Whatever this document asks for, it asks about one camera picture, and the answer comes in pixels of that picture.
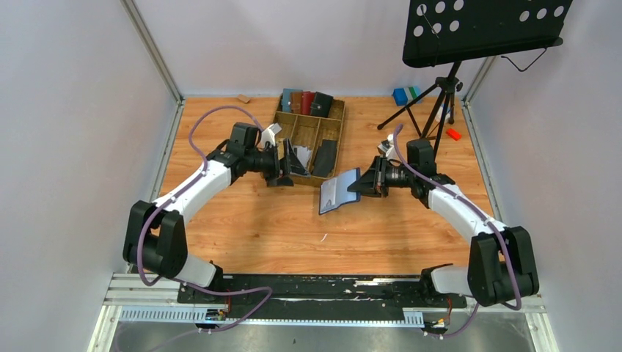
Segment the dark blue card holder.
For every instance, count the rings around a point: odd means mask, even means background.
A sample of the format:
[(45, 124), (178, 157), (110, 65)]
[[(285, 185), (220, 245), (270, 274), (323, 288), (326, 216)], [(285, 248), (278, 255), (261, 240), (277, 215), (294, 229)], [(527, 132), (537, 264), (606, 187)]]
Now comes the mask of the dark blue card holder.
[(360, 175), (360, 168), (354, 168), (322, 182), (318, 214), (323, 215), (342, 205), (359, 202), (361, 194), (349, 191), (348, 187), (357, 181)]

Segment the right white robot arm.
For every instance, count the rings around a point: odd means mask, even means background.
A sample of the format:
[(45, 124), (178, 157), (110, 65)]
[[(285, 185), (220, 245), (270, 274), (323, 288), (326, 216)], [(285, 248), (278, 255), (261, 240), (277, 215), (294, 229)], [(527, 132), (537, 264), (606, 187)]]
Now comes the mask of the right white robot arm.
[(435, 294), (469, 296), (484, 307), (501, 304), (521, 309), (522, 298), (539, 291), (529, 232), (489, 216), (452, 178), (439, 173), (428, 140), (407, 142), (405, 156), (391, 141), (382, 145), (385, 154), (376, 156), (348, 190), (364, 197), (387, 197), (390, 188), (407, 188), (469, 241), (467, 266), (445, 264), (422, 271), (428, 289)]

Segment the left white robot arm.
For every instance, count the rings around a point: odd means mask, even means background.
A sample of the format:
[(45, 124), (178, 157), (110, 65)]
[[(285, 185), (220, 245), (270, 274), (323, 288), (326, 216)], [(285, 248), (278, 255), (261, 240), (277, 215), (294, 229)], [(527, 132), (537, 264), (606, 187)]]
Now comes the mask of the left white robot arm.
[(202, 156), (198, 169), (166, 196), (139, 200), (130, 209), (122, 258), (167, 279), (209, 287), (221, 268), (189, 253), (186, 225), (207, 202), (247, 172), (267, 186), (292, 186), (293, 175), (307, 177), (289, 139), (276, 141), (280, 128), (264, 131), (237, 122), (230, 138)]

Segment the white cards pile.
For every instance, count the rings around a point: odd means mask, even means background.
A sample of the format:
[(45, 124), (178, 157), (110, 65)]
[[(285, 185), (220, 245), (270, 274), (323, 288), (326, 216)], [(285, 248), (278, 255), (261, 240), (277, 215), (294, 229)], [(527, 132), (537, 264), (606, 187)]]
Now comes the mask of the white cards pile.
[(304, 166), (307, 169), (309, 165), (309, 161), (312, 157), (313, 150), (306, 146), (300, 146), (300, 145), (294, 145), (293, 150), (296, 153), (296, 157), (298, 158), (302, 166)]

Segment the black cards pile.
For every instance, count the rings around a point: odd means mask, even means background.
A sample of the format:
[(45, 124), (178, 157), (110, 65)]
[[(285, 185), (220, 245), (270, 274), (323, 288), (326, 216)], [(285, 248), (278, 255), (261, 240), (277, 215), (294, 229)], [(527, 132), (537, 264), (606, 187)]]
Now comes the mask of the black cards pile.
[(337, 142), (323, 139), (318, 148), (312, 166), (312, 176), (328, 177), (332, 172), (337, 157)]

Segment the teal card holder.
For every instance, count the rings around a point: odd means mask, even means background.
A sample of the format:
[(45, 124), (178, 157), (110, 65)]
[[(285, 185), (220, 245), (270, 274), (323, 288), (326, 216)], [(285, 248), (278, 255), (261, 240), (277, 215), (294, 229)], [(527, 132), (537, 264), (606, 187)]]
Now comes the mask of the teal card holder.
[(282, 90), (282, 95), (281, 95), (281, 101), (280, 101), (280, 106), (281, 106), (281, 110), (283, 112), (288, 112), (291, 113), (291, 95), (294, 92), (301, 92), (300, 89), (291, 89), (291, 88), (284, 88)]

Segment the brown card holder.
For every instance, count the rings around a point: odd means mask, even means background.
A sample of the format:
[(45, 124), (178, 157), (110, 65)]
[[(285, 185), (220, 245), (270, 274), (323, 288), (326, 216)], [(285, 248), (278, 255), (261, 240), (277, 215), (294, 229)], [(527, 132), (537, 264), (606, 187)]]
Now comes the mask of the brown card holder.
[(290, 93), (289, 107), (290, 107), (290, 111), (293, 114), (301, 113), (302, 97), (303, 97), (302, 91), (295, 91), (295, 92)]

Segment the black card holder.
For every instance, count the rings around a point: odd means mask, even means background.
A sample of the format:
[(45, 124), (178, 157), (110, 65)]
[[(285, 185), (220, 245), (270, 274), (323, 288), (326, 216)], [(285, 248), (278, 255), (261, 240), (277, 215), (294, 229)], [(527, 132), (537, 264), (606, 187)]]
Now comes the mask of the black card holder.
[(316, 92), (310, 104), (310, 115), (315, 117), (328, 117), (334, 97), (322, 92)]

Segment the red card holder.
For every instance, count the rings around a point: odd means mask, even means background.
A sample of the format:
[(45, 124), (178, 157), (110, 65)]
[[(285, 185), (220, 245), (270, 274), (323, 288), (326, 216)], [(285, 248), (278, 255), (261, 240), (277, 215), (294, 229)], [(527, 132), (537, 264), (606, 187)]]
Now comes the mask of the red card holder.
[(311, 115), (312, 103), (315, 99), (315, 92), (303, 91), (301, 97), (301, 113)]

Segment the woven wicker tray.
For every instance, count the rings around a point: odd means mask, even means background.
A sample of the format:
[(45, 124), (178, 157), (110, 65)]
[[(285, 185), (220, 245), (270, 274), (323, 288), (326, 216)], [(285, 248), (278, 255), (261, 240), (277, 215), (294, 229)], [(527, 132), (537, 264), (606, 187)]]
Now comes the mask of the woven wicker tray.
[[(277, 139), (289, 139), (291, 144), (306, 146), (313, 150), (307, 170), (309, 177), (292, 175), (291, 178), (296, 185), (319, 187), (322, 182), (334, 177), (337, 174), (337, 164), (339, 161), (341, 139), (346, 118), (346, 107), (344, 100), (335, 99), (328, 117), (315, 117), (303, 114), (293, 114), (283, 112), (280, 103), (277, 103), (273, 121), (278, 123), (281, 131), (277, 134)], [(312, 176), (312, 166), (314, 164), (316, 152), (323, 139), (335, 140), (337, 142), (337, 157), (334, 168), (328, 177)]]

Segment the red block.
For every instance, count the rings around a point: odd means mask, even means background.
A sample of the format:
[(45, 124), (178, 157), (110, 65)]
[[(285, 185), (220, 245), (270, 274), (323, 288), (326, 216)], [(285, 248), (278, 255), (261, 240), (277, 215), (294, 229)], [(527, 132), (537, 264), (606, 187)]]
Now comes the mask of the red block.
[(462, 138), (462, 134), (453, 128), (448, 128), (446, 134), (454, 141), (459, 141)]

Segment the blue green block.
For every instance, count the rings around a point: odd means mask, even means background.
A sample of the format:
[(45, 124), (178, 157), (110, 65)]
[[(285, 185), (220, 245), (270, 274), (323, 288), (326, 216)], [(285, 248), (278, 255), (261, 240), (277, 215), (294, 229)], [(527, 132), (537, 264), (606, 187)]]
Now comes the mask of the blue green block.
[(422, 91), (417, 86), (396, 88), (392, 92), (392, 98), (396, 106), (405, 106), (418, 98)]

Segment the small wooden block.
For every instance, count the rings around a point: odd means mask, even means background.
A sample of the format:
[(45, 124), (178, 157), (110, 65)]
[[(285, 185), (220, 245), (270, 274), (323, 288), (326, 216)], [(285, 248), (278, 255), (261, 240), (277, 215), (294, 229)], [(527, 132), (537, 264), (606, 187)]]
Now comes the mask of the small wooden block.
[(251, 98), (249, 96), (243, 95), (243, 94), (239, 94), (237, 95), (237, 99), (240, 100), (242, 103), (248, 104), (251, 100)]

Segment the black music stand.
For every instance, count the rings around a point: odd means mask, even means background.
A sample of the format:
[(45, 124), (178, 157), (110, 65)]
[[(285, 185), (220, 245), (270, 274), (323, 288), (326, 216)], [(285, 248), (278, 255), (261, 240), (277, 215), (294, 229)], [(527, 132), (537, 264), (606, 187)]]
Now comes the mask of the black music stand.
[(425, 126), (417, 129), (419, 137), (427, 139), (439, 117), (439, 142), (444, 124), (454, 122), (455, 94), (463, 86), (457, 77), (462, 62), (561, 45), (570, 6), (570, 1), (411, 1), (403, 63), (414, 68), (452, 65), (423, 92), (441, 91)]

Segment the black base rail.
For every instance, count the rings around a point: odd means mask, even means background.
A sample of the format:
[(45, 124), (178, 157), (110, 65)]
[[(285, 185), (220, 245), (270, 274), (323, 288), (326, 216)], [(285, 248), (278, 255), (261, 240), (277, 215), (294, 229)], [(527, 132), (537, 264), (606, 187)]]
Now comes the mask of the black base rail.
[(404, 309), (432, 309), (441, 314), (467, 307), (467, 300), (455, 293), (432, 291), (431, 283), (418, 275), (294, 275), (225, 274), (214, 288), (233, 297), (213, 296), (194, 288), (180, 287), (180, 304), (234, 305), (261, 308), (274, 301), (380, 301)]

